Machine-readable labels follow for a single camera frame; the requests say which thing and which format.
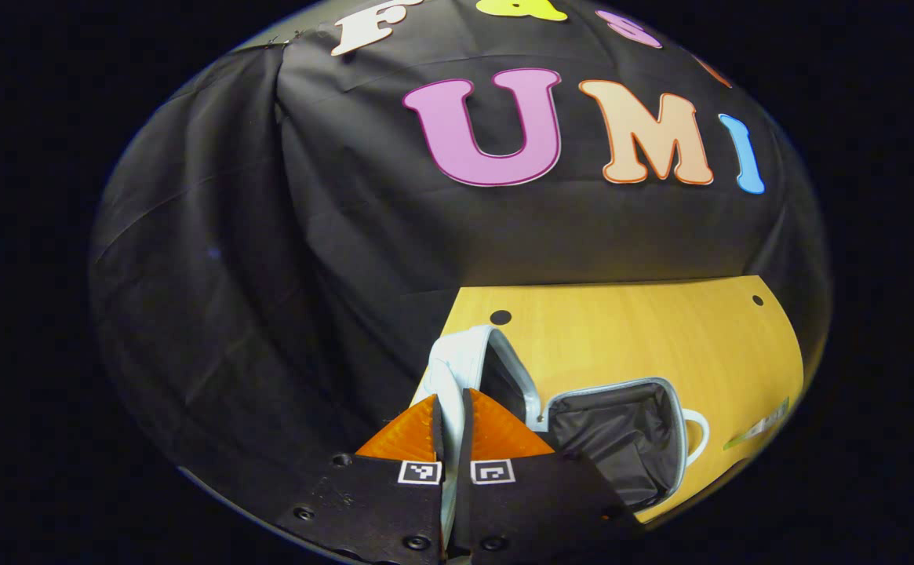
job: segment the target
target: yellow letter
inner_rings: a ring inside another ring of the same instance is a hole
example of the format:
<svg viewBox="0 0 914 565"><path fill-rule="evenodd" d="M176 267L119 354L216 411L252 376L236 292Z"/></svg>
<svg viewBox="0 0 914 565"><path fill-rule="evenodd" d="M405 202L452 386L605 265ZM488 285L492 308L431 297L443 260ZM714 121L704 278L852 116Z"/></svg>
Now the yellow letter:
<svg viewBox="0 0 914 565"><path fill-rule="evenodd" d="M332 49L331 54L349 53L391 35L391 28L379 27L381 21L397 23L407 15L404 6L416 4L421 4L421 0L391 0L341 18L335 22L335 25L341 26L341 44Z"/></svg>
<svg viewBox="0 0 914 565"><path fill-rule="evenodd" d="M711 184L714 173L708 168L701 132L697 131L694 105L676 94L664 93L660 99L658 119L636 99L625 86L610 80L583 80L579 90L596 99L603 111L606 132L610 136L610 163L603 176L614 183L642 182L648 169L639 163L637 147L648 158L655 176L669 176L673 150L679 153L676 178L688 184Z"/></svg>
<svg viewBox="0 0 914 565"><path fill-rule="evenodd" d="M533 16L550 21L568 19L567 14L554 10L548 0L481 0L477 8L493 16Z"/></svg>

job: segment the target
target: yellow table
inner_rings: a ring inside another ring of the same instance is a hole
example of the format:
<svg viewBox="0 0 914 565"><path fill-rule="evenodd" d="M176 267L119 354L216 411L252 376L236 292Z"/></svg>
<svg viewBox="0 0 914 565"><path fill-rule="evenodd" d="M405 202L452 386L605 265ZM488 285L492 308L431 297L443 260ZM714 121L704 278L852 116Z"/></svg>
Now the yellow table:
<svg viewBox="0 0 914 565"><path fill-rule="evenodd" d="M774 432L723 450L802 390L802 357L781 305L759 276L630 285L476 286L457 294L441 335L491 324L536 383L541 406L566 390L658 376L680 405L711 425L704 453L667 500L639 512L653 521L753 457ZM700 426L687 425L690 450Z"/></svg>

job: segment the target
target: black background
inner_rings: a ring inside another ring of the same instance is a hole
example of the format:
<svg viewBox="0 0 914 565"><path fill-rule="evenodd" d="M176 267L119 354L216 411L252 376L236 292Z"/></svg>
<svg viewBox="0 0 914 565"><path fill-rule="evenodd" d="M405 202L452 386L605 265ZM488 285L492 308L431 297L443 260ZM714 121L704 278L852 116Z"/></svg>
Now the black background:
<svg viewBox="0 0 914 565"><path fill-rule="evenodd" d="M632 1L748 90L812 170L836 274L804 404L636 562L914 563L914 3ZM301 5L0 4L0 563L325 563L206 496L115 398L91 222L128 140Z"/></svg>

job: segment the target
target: pink letter u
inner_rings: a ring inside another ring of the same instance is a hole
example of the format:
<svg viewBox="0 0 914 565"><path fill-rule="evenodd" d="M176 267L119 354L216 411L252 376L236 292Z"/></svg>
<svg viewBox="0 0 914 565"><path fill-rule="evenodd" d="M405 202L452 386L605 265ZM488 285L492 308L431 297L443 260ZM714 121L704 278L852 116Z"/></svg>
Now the pink letter u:
<svg viewBox="0 0 914 565"><path fill-rule="evenodd" d="M510 155L481 151L464 100L474 92L470 80L442 80L411 90L404 107L418 113L425 143L445 175L474 186L508 186L538 179L558 162L561 133L551 87L561 76L546 68L514 68L492 77L516 99L523 146Z"/></svg>

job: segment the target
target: cup handle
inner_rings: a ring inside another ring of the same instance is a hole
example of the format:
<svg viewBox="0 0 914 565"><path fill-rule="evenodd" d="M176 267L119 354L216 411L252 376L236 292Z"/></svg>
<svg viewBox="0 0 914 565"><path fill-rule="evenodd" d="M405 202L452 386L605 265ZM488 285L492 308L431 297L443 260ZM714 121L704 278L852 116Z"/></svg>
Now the cup handle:
<svg viewBox="0 0 914 565"><path fill-rule="evenodd" d="M690 466L692 462L696 461L697 458L704 453L705 447L708 446L708 437L711 437L711 426L708 426L707 418L704 418L704 415L701 415L701 412L696 412L687 408L683 408L683 419L685 419L685 421L697 423L704 432L701 434L701 443L698 444L697 449L686 457L686 466Z"/></svg>

